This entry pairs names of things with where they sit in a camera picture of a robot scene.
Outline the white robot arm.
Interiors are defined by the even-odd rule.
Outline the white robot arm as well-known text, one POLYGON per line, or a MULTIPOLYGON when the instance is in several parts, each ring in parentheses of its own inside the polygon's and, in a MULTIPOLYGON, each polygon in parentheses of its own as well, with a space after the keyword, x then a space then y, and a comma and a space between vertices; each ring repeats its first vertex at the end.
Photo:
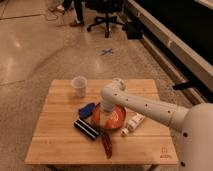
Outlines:
POLYGON ((113 79, 100 91, 101 110, 126 107, 181 134, 179 171, 213 171, 213 103, 191 108, 152 100, 125 91, 125 82, 113 79))

